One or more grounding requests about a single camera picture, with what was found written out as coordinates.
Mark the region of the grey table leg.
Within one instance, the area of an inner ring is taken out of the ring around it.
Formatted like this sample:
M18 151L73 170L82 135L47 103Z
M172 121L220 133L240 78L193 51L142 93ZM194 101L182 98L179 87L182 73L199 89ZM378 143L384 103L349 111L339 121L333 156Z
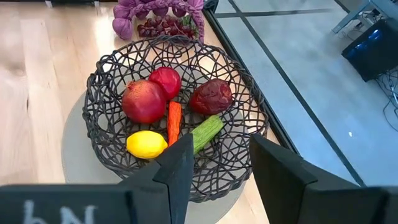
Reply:
M383 18L393 18L398 21L398 0L396 2L393 0L362 0L362 3L356 9L350 11L332 28L332 32L339 33L353 20L359 20L366 27L372 26L374 22L363 16L365 10L370 7L377 10Z

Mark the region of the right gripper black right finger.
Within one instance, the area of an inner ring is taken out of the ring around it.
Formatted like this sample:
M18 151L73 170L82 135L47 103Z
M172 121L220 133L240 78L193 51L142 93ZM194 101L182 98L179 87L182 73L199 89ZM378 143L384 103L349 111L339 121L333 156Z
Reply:
M265 139L250 138L270 224L398 224L398 187L360 187Z

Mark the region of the red pomegranate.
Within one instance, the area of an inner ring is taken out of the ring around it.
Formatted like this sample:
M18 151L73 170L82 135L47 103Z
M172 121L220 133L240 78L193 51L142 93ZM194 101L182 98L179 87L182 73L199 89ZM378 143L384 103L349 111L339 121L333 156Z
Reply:
M122 109L131 121L151 124L164 116L166 102L158 84L149 80L130 81L122 96Z

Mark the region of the grey round placemat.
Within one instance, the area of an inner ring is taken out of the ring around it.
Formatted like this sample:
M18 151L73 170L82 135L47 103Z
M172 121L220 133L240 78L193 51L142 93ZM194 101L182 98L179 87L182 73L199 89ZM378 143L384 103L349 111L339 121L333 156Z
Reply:
M82 94L68 115L63 131L62 164L65 180L69 184L117 184L121 178L100 163L87 137L82 117L84 102L85 95ZM216 200L189 202L185 224L216 224L238 201L243 189L242 185Z

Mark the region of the green ridged gourd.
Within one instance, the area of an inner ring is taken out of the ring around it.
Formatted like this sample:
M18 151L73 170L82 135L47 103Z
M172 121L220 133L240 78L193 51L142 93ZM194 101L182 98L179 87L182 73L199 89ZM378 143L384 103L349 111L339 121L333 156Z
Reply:
M223 128L223 122L218 115L211 115L191 134L193 135L193 153L201 151Z

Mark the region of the purple onion braid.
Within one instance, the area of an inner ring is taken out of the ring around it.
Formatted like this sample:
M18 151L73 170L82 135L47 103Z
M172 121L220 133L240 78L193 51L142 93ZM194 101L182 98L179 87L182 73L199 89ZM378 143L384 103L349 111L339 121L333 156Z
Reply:
M198 28L198 39L203 42L205 23L200 12L204 7L204 0L118 0L118 4L113 8L113 29L118 37L128 40L132 37L134 16L142 12L170 7L187 12L193 17Z

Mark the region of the orange carrot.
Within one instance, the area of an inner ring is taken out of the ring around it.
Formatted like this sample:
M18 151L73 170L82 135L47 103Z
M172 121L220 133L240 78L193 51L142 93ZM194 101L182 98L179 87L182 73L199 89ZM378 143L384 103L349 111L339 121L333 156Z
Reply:
M182 106L180 103L171 101L167 117L167 134L169 146L178 140L180 134L180 123L182 118Z

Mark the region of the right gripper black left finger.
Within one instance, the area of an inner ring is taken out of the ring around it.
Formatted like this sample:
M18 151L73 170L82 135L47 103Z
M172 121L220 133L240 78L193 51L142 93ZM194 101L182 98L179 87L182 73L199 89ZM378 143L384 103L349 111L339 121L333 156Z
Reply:
M186 134L118 184L0 187L0 224L184 224L193 179Z

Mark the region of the glossy red round fruit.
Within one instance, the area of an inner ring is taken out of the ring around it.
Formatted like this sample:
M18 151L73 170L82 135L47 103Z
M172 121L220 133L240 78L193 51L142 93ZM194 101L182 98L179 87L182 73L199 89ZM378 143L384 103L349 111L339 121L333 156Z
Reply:
M158 84L164 91L167 100L174 99L182 86L179 73L170 67L160 67L149 75L149 81Z

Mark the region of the yellow lemon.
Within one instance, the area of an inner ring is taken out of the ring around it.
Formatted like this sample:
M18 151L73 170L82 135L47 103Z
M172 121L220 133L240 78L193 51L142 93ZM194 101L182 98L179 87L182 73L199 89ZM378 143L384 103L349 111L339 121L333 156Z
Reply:
M154 159L168 148L168 144L159 133L143 130L126 139L126 149L140 159Z

